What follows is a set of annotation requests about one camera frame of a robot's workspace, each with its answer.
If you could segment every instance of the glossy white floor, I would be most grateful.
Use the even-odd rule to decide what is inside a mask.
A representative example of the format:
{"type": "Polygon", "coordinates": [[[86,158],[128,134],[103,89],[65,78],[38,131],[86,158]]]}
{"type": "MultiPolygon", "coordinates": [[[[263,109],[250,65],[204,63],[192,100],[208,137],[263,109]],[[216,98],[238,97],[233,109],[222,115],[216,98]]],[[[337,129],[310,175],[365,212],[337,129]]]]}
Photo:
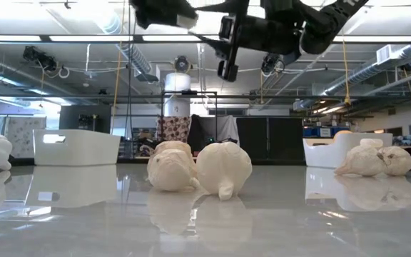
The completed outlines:
{"type": "Polygon", "coordinates": [[[0,173],[0,256],[411,256],[411,173],[255,166],[227,202],[153,191],[144,165],[9,175],[0,173]]]}

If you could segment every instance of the white storage bin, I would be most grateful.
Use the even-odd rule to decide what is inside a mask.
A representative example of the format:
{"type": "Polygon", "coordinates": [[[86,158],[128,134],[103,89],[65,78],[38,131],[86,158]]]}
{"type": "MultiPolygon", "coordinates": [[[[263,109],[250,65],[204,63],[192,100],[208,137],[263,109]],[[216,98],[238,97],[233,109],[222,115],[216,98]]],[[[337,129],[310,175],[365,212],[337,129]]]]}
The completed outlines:
{"type": "Polygon", "coordinates": [[[77,208],[117,196],[116,165],[36,166],[26,205],[77,208]]]}
{"type": "Polygon", "coordinates": [[[115,164],[120,136],[93,131],[34,130],[34,162],[44,166],[115,164]]]}
{"type": "Polygon", "coordinates": [[[304,152],[307,166],[337,168],[342,165],[347,152],[360,145],[361,139],[381,139],[383,147],[392,145],[390,133],[344,133],[332,139],[304,138],[304,152]],[[326,143],[324,146],[313,146],[314,143],[326,143]]]}

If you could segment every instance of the ceiling light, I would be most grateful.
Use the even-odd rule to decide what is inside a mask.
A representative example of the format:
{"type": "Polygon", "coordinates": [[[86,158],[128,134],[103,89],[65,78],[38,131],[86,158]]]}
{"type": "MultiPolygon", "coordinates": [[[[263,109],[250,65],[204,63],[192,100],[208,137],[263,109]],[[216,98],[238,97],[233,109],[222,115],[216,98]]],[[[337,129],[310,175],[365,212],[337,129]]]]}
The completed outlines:
{"type": "Polygon", "coordinates": [[[31,92],[36,93],[36,94],[44,95],[44,96],[49,94],[49,93],[46,93],[46,92],[41,91],[39,89],[29,89],[28,91],[31,91],[31,92]]]}
{"type": "Polygon", "coordinates": [[[343,107],[341,107],[341,106],[340,107],[335,107],[335,108],[329,109],[327,111],[324,111],[323,114],[330,114],[334,111],[340,110],[341,108],[343,108],[343,107]]]}
{"type": "Polygon", "coordinates": [[[411,36],[336,36],[334,43],[360,42],[360,43],[391,43],[411,42],[411,36]]]}
{"type": "Polygon", "coordinates": [[[60,97],[46,97],[44,99],[46,99],[48,101],[51,101],[55,104],[62,105],[62,106],[70,106],[71,105],[71,103],[69,103],[68,101],[66,101],[66,100],[64,100],[63,98],[60,98],[60,97]]]}
{"type": "Polygon", "coordinates": [[[21,36],[21,35],[0,35],[0,42],[24,42],[24,41],[40,41],[41,38],[39,36],[21,36]]]}
{"type": "Polygon", "coordinates": [[[200,41],[197,37],[192,35],[152,35],[142,36],[144,41],[200,41]]]}
{"type": "Polygon", "coordinates": [[[325,107],[325,108],[321,108],[321,109],[319,109],[319,110],[317,110],[317,112],[322,112],[322,111],[325,111],[327,109],[327,107],[325,107]]]}
{"type": "Polygon", "coordinates": [[[19,82],[15,82],[15,81],[10,80],[10,79],[6,79],[3,76],[0,76],[0,81],[11,84],[11,85],[14,85],[14,86],[23,86],[23,84],[20,84],[19,82]]]}
{"type": "Polygon", "coordinates": [[[133,36],[128,35],[94,35],[94,36],[50,36],[52,41],[61,42],[125,42],[132,41],[133,36]]]}

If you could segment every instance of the fluorescent light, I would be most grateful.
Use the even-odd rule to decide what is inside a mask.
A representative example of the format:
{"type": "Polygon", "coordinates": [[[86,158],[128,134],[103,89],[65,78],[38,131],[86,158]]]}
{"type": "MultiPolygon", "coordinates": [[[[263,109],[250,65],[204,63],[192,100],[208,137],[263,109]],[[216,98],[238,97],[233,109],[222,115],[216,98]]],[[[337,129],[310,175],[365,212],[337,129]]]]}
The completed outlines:
{"type": "Polygon", "coordinates": [[[133,36],[129,35],[94,35],[94,36],[50,36],[52,41],[64,41],[64,42],[120,42],[120,41],[132,41],[133,36]]]}
{"type": "Polygon", "coordinates": [[[22,108],[26,108],[27,106],[23,105],[23,104],[19,104],[19,102],[17,102],[17,99],[13,98],[13,97],[0,97],[0,103],[3,104],[10,104],[13,106],[18,106],[18,107],[22,107],[22,108]]]}
{"type": "Polygon", "coordinates": [[[341,106],[340,107],[335,107],[335,108],[329,109],[327,111],[324,111],[323,114],[330,114],[334,111],[340,110],[341,108],[343,108],[343,107],[341,107],[341,106]]]}
{"type": "Polygon", "coordinates": [[[0,81],[6,82],[6,83],[14,85],[14,86],[23,86],[23,84],[20,84],[19,82],[15,82],[15,81],[10,80],[10,79],[6,79],[3,76],[0,76],[0,81]]]}
{"type": "Polygon", "coordinates": [[[411,36],[336,36],[334,38],[334,43],[342,43],[343,39],[345,42],[411,42],[411,36]]]}
{"type": "Polygon", "coordinates": [[[44,95],[44,96],[49,95],[49,93],[46,93],[46,92],[41,91],[39,89],[29,89],[28,91],[31,91],[31,92],[36,93],[36,94],[44,95]]]}
{"type": "MultiPolygon", "coordinates": [[[[42,96],[48,96],[49,93],[46,93],[44,91],[41,91],[39,89],[29,89],[29,91],[36,93],[36,94],[40,94],[42,96]]],[[[44,97],[44,99],[53,102],[55,104],[60,104],[62,106],[70,106],[71,103],[69,103],[68,101],[64,100],[63,98],[60,97],[44,97]]]]}
{"type": "Polygon", "coordinates": [[[39,36],[0,35],[0,41],[40,41],[39,36]]]}
{"type": "Polygon", "coordinates": [[[49,100],[51,102],[54,102],[55,104],[60,104],[62,106],[70,106],[71,105],[71,103],[69,103],[68,101],[66,101],[62,98],[59,98],[59,97],[46,97],[44,99],[49,100]]]}
{"type": "Polygon", "coordinates": [[[207,39],[212,39],[212,40],[220,40],[219,35],[215,35],[215,36],[204,36],[207,39]]]}
{"type": "Polygon", "coordinates": [[[153,35],[142,36],[144,41],[200,41],[197,37],[192,35],[153,35]]]}
{"type": "Polygon", "coordinates": [[[325,111],[327,109],[327,107],[325,107],[325,108],[321,108],[321,109],[319,109],[319,110],[317,110],[317,112],[323,112],[323,111],[325,111]]]}

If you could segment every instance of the plush toy ear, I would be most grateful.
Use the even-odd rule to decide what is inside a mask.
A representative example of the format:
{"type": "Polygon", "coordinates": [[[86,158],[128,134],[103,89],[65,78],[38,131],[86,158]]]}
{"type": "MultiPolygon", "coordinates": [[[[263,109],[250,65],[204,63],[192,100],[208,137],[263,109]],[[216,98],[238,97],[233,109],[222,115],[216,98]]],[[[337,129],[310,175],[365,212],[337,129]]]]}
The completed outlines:
{"type": "Polygon", "coordinates": [[[226,182],[220,186],[218,196],[221,201],[227,201],[233,196],[234,185],[231,182],[226,182]]]}

